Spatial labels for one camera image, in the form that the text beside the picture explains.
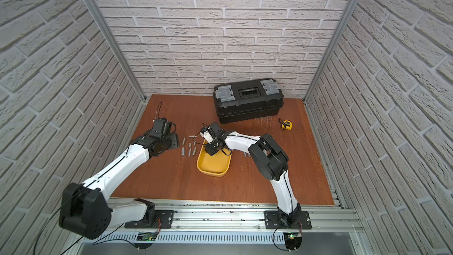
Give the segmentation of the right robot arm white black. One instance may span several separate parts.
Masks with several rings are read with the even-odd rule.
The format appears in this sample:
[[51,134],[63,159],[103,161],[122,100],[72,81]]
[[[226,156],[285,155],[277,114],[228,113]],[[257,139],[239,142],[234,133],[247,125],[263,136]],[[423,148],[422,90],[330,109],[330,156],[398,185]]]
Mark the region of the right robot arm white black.
[[248,136],[225,131],[216,122],[202,127],[200,135],[206,141],[204,147],[210,156],[225,149],[249,153],[259,172],[273,187],[280,225],[291,227],[298,222],[302,209],[290,184],[289,157],[271,135]]

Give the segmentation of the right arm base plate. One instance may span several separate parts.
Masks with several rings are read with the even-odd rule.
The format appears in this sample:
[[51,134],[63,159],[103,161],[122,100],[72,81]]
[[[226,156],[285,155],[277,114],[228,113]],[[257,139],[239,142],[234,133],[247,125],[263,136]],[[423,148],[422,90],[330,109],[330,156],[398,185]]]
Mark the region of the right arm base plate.
[[312,229],[311,218],[307,211],[299,211],[296,216],[285,216],[281,211],[264,211],[265,228],[267,230]]

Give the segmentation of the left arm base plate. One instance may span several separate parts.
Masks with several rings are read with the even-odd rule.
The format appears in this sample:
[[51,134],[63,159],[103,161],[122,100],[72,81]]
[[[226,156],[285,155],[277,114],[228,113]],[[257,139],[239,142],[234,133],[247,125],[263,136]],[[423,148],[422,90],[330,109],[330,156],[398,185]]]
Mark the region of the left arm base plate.
[[174,210],[156,210],[140,221],[125,224],[126,229],[170,229],[172,227]]

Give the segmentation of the yellow plastic tray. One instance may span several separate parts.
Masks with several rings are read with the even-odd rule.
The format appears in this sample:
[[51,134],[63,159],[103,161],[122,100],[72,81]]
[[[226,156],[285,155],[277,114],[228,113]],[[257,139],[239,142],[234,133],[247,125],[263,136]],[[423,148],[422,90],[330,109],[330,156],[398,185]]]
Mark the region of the yellow plastic tray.
[[223,177],[230,168],[231,155],[225,155],[222,151],[217,152],[214,156],[210,156],[205,149],[207,141],[200,150],[197,159],[197,169],[212,177]]

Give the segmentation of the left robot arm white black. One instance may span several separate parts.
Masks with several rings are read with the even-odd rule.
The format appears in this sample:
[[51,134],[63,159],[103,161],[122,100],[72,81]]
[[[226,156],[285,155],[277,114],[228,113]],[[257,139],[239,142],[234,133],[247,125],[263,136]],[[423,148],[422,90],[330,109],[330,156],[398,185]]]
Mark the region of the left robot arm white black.
[[96,239],[108,228],[120,225],[153,227],[159,221],[153,202],[135,198],[109,204],[117,187],[142,164],[179,147],[176,125],[156,119],[153,128],[137,137],[114,161],[81,184],[71,183],[62,194],[59,226],[88,239]]

